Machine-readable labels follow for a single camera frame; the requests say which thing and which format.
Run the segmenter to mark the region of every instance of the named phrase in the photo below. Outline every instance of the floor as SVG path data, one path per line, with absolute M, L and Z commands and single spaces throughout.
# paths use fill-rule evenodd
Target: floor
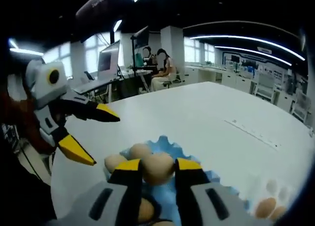
M 44 183 L 50 185 L 51 176 L 49 175 L 48 171 L 45 168 L 43 161 L 41 160 L 41 156 L 39 153 L 33 148 L 31 145 L 27 145 L 24 147 L 24 152 L 28 159 L 30 160 L 31 165 L 39 175 L 39 177 L 43 180 Z M 24 168 L 28 170 L 28 172 L 35 174 L 32 167 L 30 166 L 29 162 L 23 155 L 22 151 L 18 154 L 19 161 Z

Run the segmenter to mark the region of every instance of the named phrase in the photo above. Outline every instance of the ceiling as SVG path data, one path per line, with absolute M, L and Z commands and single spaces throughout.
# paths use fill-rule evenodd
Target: ceiling
M 78 41 L 96 32 L 113 28 L 122 19 L 122 32 L 136 32 L 149 25 L 151 31 L 173 25 L 184 28 L 185 36 L 205 34 L 244 35 L 266 39 L 301 52 L 299 36 L 308 11 L 305 0 L 104 0 L 98 15 L 76 20 L 75 13 L 88 0 L 14 0 L 7 10 L 7 32 L 19 45 L 33 43 L 36 51 L 46 51 L 65 41 Z M 216 23 L 218 21 L 253 23 Z M 255 43 L 240 40 L 211 40 L 217 45 L 256 48 Z M 303 73 L 306 62 L 274 50 L 284 60 L 297 64 Z

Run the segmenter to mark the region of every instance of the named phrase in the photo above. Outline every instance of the person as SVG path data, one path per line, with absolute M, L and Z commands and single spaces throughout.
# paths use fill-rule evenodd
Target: person
M 172 58 L 167 54 L 164 49 L 159 49 L 157 51 L 157 55 L 162 56 L 164 61 L 164 69 L 158 74 L 152 76 L 151 91 L 153 92 L 164 89 L 163 82 L 172 82 L 176 79 L 176 67 L 173 63 Z
M 155 55 L 153 55 L 151 53 L 151 47 L 150 46 L 146 46 L 143 48 L 142 52 L 143 52 L 143 62 L 146 63 L 146 65 L 157 65 L 157 59 L 155 57 Z
M 2 69 L 0 69 L 0 123 L 15 125 L 20 136 L 43 154 L 51 154 L 55 147 L 45 142 L 40 135 L 38 121 L 34 115 L 34 103 L 30 91 L 25 90 L 28 98 L 20 101 L 12 99 L 7 90 L 7 77 L 16 68 L 10 62 L 8 40 L 2 40 Z M 30 223 L 43 225 L 55 219 L 50 186 L 29 173 L 13 153 L 11 146 L 0 132 L 1 178 L 4 185 L 2 203 L 4 216 L 11 223 Z

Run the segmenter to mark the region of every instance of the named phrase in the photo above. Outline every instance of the window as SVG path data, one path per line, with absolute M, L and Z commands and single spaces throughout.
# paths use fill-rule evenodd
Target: window
M 115 41 L 120 40 L 121 33 L 115 32 Z M 86 68 L 89 73 L 93 73 L 97 71 L 98 65 L 98 57 L 99 53 L 109 46 L 110 43 L 110 33 L 99 33 L 92 35 L 89 39 L 84 42 L 85 51 L 85 61 Z M 124 52 L 122 43 L 120 43 L 119 47 L 119 55 L 118 55 L 118 66 L 124 66 Z
M 184 37 L 185 62 L 200 62 L 200 43 Z
M 70 42 L 59 45 L 43 55 L 45 63 L 60 61 L 63 63 L 64 71 L 67 79 L 72 78 L 72 66 L 70 58 Z
M 205 62 L 215 63 L 215 48 L 205 43 Z

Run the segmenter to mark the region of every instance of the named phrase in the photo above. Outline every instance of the brown egg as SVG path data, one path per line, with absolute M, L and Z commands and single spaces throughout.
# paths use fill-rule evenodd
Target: brown egg
M 275 211 L 270 216 L 270 219 L 272 221 L 276 221 L 278 218 L 280 218 L 286 211 L 286 208 L 284 206 L 279 206 L 275 209 Z
M 139 208 L 138 223 L 148 222 L 154 216 L 154 207 L 146 199 L 141 198 L 141 204 Z
M 134 144 L 129 150 L 129 157 L 131 160 L 143 159 L 150 154 L 152 154 L 150 147 L 143 143 Z
M 276 200 L 273 197 L 262 200 L 256 209 L 256 217 L 260 219 L 267 218 L 271 212 L 273 212 L 275 207 Z
M 125 161 L 127 159 L 121 155 L 111 155 L 105 158 L 104 163 L 107 170 L 112 173 L 121 162 Z
M 170 221 L 161 221 L 161 222 L 158 222 L 152 226 L 175 226 L 175 224 L 173 222 L 170 222 Z
M 166 183 L 174 173 L 173 158 L 165 152 L 145 157 L 142 164 L 143 179 L 152 186 Z

